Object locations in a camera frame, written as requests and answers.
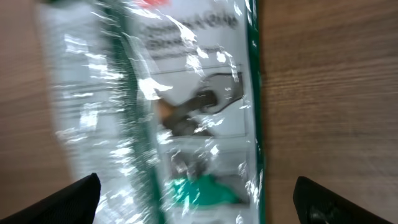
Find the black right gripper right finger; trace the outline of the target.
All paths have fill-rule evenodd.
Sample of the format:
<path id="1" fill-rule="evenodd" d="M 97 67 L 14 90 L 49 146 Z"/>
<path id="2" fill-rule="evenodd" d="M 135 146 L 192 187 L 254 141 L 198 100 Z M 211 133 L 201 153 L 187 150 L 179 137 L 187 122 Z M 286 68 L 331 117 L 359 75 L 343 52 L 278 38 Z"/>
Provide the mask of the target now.
<path id="1" fill-rule="evenodd" d="M 301 224 L 392 224 L 304 176 L 293 201 Z"/>

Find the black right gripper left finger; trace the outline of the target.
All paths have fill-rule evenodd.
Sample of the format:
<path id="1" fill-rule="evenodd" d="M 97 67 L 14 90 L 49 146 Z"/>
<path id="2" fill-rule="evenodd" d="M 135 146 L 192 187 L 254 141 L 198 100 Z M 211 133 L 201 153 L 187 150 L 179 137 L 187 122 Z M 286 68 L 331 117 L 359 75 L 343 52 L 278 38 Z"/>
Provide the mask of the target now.
<path id="1" fill-rule="evenodd" d="M 92 224 L 101 183 L 92 173 L 1 220 L 1 224 Z"/>

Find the green 3M gloves pack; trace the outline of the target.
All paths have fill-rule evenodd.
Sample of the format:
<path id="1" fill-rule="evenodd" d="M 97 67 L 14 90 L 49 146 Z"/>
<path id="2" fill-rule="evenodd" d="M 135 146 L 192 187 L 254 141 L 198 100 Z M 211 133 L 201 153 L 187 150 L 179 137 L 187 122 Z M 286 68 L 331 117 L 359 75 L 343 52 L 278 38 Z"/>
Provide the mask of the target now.
<path id="1" fill-rule="evenodd" d="M 95 223 L 265 222 L 257 2 L 39 1 L 55 135 Z"/>

